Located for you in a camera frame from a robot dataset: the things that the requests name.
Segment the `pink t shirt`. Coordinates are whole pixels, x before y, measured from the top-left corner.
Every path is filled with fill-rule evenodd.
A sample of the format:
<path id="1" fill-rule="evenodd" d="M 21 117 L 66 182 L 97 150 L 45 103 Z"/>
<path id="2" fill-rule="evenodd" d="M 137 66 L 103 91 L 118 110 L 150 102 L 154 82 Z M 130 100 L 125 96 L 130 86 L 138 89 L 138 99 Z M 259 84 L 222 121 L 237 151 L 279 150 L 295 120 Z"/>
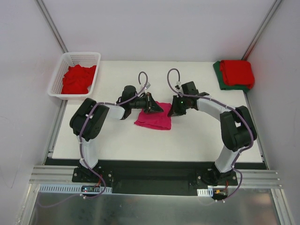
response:
<path id="1" fill-rule="evenodd" d="M 171 130 L 171 117 L 167 116 L 171 109 L 171 104 L 160 102 L 156 103 L 158 103 L 158 105 L 164 110 L 163 112 L 145 113 L 144 111 L 141 111 L 134 124 L 137 126 L 155 130 Z"/>

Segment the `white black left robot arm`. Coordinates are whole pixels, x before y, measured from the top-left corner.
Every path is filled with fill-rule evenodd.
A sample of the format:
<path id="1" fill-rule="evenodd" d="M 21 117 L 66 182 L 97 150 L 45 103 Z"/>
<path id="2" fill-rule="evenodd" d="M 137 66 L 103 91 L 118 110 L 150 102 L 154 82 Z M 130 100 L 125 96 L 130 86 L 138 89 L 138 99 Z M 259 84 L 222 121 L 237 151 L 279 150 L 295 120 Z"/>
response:
<path id="1" fill-rule="evenodd" d="M 132 109 L 142 109 L 146 114 L 162 113 L 164 110 L 153 99 L 149 92 L 136 91 L 132 85 L 125 86 L 116 103 L 97 103 L 87 98 L 80 105 L 70 120 L 70 127 L 79 141 L 80 164 L 85 167 L 83 177 L 88 182 L 99 178 L 99 170 L 94 139 L 99 135 L 106 118 L 125 120 Z"/>

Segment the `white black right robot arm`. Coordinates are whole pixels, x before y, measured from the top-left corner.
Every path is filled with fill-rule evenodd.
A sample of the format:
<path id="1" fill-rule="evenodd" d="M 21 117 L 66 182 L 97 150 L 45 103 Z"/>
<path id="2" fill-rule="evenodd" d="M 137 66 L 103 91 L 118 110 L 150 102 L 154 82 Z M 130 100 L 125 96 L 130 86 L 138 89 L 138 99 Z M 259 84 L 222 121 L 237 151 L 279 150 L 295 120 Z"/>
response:
<path id="1" fill-rule="evenodd" d="M 251 148 L 257 133 L 249 110 L 245 106 L 228 106 L 209 95 L 199 92 L 194 82 L 181 84 L 173 89 L 172 106 L 168 117 L 185 115 L 188 109 L 204 112 L 220 122 L 223 148 L 211 169 L 201 175 L 207 185 L 222 185 L 233 172 L 241 152 Z"/>

